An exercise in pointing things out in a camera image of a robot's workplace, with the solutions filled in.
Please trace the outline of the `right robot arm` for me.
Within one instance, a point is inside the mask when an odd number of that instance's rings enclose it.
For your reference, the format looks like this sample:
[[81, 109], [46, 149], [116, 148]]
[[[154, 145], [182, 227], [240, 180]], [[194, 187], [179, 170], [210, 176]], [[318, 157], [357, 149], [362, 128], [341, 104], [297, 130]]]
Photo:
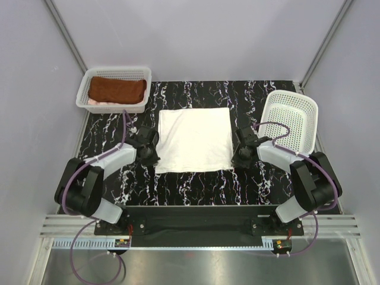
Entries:
[[335, 208], [342, 189], [324, 153], [304, 154], [281, 146], [277, 141], [289, 136], [290, 128], [277, 125], [286, 133], [275, 138], [259, 138], [250, 126], [238, 129], [232, 164], [249, 169], [260, 160], [290, 174], [294, 195], [275, 209], [269, 222], [270, 230], [280, 236], [290, 230], [291, 221]]

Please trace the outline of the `pink towel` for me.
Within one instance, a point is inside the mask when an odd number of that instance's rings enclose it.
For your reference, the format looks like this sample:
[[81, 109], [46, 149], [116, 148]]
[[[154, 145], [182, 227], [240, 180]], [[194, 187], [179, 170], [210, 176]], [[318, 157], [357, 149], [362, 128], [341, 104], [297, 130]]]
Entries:
[[140, 102], [137, 104], [121, 104], [121, 103], [115, 103], [115, 102], [98, 102], [94, 99], [88, 99], [86, 102], [86, 105], [90, 105], [90, 106], [111, 106], [111, 107], [116, 107], [116, 106], [136, 107], [136, 106], [140, 105]]

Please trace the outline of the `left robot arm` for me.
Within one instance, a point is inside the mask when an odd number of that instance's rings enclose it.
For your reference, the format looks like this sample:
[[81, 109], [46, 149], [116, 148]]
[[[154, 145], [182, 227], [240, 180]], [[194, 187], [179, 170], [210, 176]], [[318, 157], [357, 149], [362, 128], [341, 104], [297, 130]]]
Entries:
[[55, 192], [55, 202], [74, 214], [107, 222], [107, 228], [115, 235], [124, 234], [128, 220], [122, 217], [120, 206], [103, 198], [103, 182], [126, 165], [157, 164], [158, 140], [158, 131], [142, 126], [105, 153], [85, 160], [69, 160]]

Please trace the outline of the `white towel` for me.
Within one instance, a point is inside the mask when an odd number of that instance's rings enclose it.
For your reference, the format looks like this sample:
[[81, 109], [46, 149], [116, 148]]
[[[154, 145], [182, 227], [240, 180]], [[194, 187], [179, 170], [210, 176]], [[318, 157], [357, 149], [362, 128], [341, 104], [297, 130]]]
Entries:
[[157, 174], [232, 168], [229, 108], [161, 110], [158, 131]]

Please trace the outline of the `brown towel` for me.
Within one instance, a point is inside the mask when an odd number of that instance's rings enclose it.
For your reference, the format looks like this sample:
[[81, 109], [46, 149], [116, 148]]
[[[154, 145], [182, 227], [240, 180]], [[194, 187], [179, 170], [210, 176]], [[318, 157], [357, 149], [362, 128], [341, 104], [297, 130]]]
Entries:
[[90, 81], [88, 96], [98, 102], [137, 104], [144, 99], [146, 80], [119, 80], [93, 77]]

